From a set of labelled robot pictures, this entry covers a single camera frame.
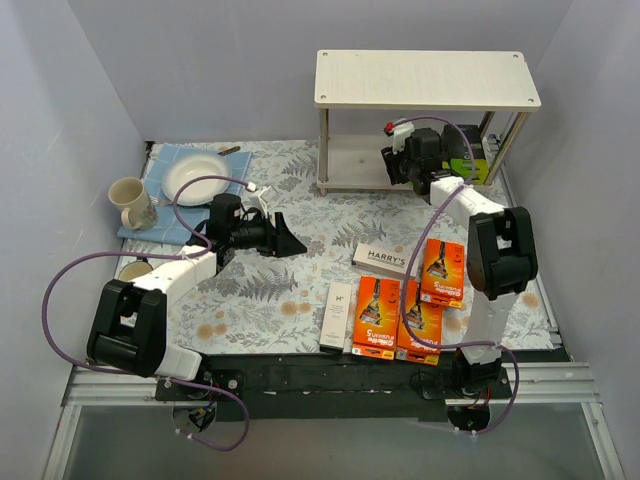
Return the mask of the grey Harry's razor box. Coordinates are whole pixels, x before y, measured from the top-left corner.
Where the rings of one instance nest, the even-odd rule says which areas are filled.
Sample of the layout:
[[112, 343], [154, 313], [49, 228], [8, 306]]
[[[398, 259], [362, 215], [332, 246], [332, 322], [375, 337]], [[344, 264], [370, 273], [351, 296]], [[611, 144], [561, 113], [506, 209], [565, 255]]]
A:
[[400, 280], [406, 274], [410, 257], [410, 254], [359, 243], [351, 263], [369, 272]]

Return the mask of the black green razor box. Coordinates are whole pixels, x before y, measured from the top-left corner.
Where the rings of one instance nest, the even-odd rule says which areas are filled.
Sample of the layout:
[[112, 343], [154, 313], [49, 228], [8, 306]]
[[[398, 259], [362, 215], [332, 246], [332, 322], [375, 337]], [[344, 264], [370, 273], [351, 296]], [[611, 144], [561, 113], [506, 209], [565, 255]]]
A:
[[444, 149], [443, 167], [467, 178], [471, 173], [471, 158], [461, 134], [451, 125], [443, 127], [441, 140]]
[[473, 156], [475, 158], [475, 175], [474, 184], [483, 184], [489, 173], [489, 163], [486, 159], [482, 137], [477, 125], [463, 125], [461, 129], [464, 131], [467, 140], [472, 147]]

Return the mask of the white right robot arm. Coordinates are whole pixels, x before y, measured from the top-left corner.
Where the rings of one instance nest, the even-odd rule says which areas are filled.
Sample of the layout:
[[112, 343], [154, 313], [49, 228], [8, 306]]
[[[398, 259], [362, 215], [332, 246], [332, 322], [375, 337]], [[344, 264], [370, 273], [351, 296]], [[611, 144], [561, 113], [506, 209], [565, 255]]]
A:
[[444, 167], [439, 133], [402, 119], [384, 128], [391, 144], [381, 154], [393, 184], [410, 184], [437, 213], [467, 230], [466, 272], [474, 288], [471, 317], [455, 357], [449, 388], [475, 397], [498, 381], [507, 320], [520, 293], [538, 273], [531, 217], [475, 190], [470, 179]]

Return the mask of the white two-tier shelf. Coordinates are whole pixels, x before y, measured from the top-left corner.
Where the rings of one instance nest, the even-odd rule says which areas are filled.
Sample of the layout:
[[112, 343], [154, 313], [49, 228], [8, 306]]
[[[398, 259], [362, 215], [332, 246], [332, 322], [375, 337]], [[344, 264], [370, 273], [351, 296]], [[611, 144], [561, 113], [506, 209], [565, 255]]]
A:
[[330, 190], [390, 190], [380, 151], [388, 137], [335, 135], [336, 109], [482, 113], [480, 137], [499, 112], [514, 114], [483, 183], [490, 186], [506, 153], [541, 100], [524, 55], [517, 51], [320, 50], [314, 102], [320, 137], [316, 185]]

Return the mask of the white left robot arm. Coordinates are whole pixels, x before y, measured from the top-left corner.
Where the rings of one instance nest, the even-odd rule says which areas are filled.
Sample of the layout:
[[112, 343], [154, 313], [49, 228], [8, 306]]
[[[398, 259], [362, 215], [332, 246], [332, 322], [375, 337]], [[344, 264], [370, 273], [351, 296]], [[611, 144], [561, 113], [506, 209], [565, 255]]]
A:
[[301, 255], [307, 247], [289, 230], [282, 213], [243, 211], [239, 196], [216, 195], [209, 217], [194, 229], [176, 260], [130, 282], [112, 280], [101, 293], [87, 344], [90, 360], [140, 377], [174, 377], [193, 400], [213, 386], [202, 355], [169, 340], [170, 307], [198, 284], [215, 277], [237, 250], [265, 257]]

